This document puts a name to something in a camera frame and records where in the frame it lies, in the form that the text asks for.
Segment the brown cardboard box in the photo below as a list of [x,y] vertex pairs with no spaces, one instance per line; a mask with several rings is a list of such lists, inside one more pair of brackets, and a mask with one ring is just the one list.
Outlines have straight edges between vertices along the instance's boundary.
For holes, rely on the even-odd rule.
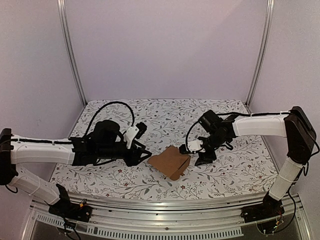
[[172,181],[177,181],[187,169],[191,161],[189,154],[181,154],[173,145],[167,147],[162,153],[148,159],[148,163]]

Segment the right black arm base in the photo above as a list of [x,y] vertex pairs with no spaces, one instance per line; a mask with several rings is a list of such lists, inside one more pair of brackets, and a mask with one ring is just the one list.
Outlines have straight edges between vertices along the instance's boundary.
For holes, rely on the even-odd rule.
[[276,200],[269,192],[262,199],[262,203],[245,206],[241,209],[240,217],[245,223],[260,221],[285,213],[282,200]]

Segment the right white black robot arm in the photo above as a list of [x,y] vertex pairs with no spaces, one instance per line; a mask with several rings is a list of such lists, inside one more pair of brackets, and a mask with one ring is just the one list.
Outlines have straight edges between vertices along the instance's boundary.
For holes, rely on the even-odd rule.
[[196,199],[270,193],[279,200],[319,151],[316,133],[299,107],[276,113],[213,112],[191,116],[198,158],[188,185]]

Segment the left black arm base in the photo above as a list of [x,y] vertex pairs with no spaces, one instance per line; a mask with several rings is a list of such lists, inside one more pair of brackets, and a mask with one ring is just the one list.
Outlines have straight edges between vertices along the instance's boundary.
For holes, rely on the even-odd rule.
[[48,212],[61,218],[88,223],[93,208],[87,204],[87,199],[82,199],[79,203],[73,203],[67,190],[62,185],[56,184],[56,187],[59,191],[59,200],[49,206]]

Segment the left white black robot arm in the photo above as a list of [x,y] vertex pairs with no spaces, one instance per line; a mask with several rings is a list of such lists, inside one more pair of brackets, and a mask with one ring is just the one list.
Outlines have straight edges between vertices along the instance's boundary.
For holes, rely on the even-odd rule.
[[146,146],[138,142],[146,130],[147,126],[139,122],[121,133],[118,123],[103,120],[82,137],[54,140],[26,138],[4,128],[0,132],[0,184],[40,198],[54,205],[63,217],[70,217],[75,210],[66,189],[45,181],[22,164],[57,163],[79,167],[123,160],[128,167],[137,166],[152,156]]

